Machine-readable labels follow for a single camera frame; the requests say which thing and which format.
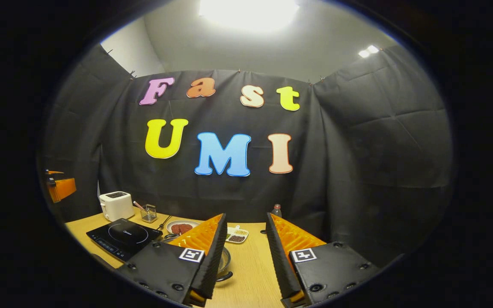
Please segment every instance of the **wooden table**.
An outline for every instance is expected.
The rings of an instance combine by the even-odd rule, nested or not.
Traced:
[[[129,220],[150,228],[157,228],[168,217],[168,215],[157,213],[157,220],[149,224],[142,221],[138,208],[134,210],[135,215]],[[173,216],[168,222],[181,219],[188,218]],[[109,221],[102,214],[98,214],[68,222],[66,226],[88,252],[99,255],[112,267],[117,268],[123,265],[123,262],[112,257],[86,236],[86,232],[108,223]],[[267,236],[260,233],[260,230],[266,228],[265,222],[248,224],[229,222],[227,224],[229,227],[237,225],[247,230],[249,236],[241,244],[225,243],[231,255],[231,263],[227,270],[233,272],[233,277],[216,283],[213,299],[207,300],[206,308],[282,308],[279,284],[273,268]],[[162,231],[163,236],[168,234],[166,224]]]

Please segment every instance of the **black induction cooker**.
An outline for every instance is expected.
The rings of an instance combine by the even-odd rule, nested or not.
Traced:
[[[126,262],[149,242],[162,236],[163,232],[121,218],[86,235],[108,253]]]

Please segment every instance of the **ceiling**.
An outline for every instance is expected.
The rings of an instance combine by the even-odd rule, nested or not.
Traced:
[[[297,4],[291,24],[272,33],[215,24],[199,16],[200,0],[173,0],[145,15],[145,26],[167,72],[240,69],[305,82],[317,82],[361,59],[358,52],[369,45],[396,44],[344,8],[320,0]]]

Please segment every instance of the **blue letter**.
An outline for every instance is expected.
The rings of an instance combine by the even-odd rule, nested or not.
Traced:
[[[199,166],[195,168],[195,173],[199,175],[212,174],[209,166],[212,160],[213,166],[218,174],[222,174],[227,162],[231,160],[231,166],[226,173],[232,177],[248,177],[250,170],[247,168],[247,146],[250,136],[236,134],[231,137],[225,150],[218,140],[215,133],[200,133],[197,139],[201,141],[201,153],[199,155]]]

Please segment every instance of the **black fabric backdrop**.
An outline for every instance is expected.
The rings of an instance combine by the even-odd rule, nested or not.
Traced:
[[[174,77],[153,105],[140,106],[148,82]],[[192,81],[211,77],[216,93],[188,98]],[[260,108],[243,106],[241,88],[264,90]],[[292,86],[298,111],[281,107],[277,88]],[[185,118],[178,153],[145,151],[146,123]],[[248,177],[197,175],[197,134],[252,137]],[[430,78],[401,47],[359,60],[310,86],[237,71],[184,71],[131,80],[98,46],[63,86],[47,129],[47,168],[76,178],[78,191],[57,203],[66,221],[101,212],[100,192],[122,190],[162,213],[231,222],[262,222],[274,203],[283,217],[323,240],[343,240],[377,265],[420,244],[450,195],[452,142],[444,103]],[[291,173],[272,174],[267,136],[285,133]]]

